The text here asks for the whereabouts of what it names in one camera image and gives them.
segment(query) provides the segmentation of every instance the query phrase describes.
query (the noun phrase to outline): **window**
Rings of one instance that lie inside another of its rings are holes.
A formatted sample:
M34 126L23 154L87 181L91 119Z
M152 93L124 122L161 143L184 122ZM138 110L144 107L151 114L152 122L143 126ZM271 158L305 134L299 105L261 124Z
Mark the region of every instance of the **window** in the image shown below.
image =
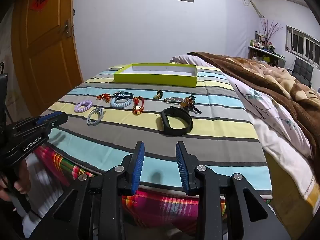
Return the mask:
M287 26L285 50L320 68L320 41L310 35Z

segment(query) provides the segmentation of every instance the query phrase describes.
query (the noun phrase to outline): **brown blanket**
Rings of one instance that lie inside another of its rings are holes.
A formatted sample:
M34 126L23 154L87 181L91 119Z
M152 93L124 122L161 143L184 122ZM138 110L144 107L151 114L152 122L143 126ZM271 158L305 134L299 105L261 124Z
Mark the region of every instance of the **brown blanket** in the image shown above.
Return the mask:
M284 106L310 142L312 159L309 161L318 183L320 182L320 99L313 89L301 84L282 68L259 64L249 59L204 52L189 54L200 57L220 68L223 73L273 97Z

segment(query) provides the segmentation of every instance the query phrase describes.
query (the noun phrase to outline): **door panel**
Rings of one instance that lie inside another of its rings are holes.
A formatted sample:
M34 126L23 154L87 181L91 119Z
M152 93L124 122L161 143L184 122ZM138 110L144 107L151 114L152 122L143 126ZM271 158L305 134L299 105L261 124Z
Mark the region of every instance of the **door panel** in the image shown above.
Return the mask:
M39 115L83 82L72 33L72 0L17 0L12 16L12 56L22 95Z

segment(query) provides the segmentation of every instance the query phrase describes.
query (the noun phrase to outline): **human hand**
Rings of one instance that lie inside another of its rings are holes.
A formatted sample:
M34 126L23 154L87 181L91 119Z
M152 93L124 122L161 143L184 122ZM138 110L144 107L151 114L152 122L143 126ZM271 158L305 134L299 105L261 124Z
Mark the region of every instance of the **human hand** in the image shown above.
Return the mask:
M19 180L16 181L13 186L21 193L21 194L26 194L29 192L31 188L31 182L29 178L29 171L27 167L27 162L26 160L22 160L19 166ZM4 180L6 183L8 183L8 180L6 177L4 177ZM5 201L11 201L10 197L8 194L5 192L5 188L7 186L5 183L0 179L0 198L2 198Z

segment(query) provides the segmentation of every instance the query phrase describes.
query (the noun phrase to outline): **red bracelet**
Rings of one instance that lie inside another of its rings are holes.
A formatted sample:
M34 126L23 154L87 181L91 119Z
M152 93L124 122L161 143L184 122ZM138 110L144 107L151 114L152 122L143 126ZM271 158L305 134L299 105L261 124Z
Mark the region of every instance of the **red bracelet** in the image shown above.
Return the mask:
M105 99L107 101L107 103L110 101L111 99L111 95L110 94L102 94L100 96L97 96L97 100L101 100L101 99Z
M136 97L133 99L134 102L134 106L133 106L133 113L136 115L139 115L143 112L144 110L144 101L143 101L143 97Z

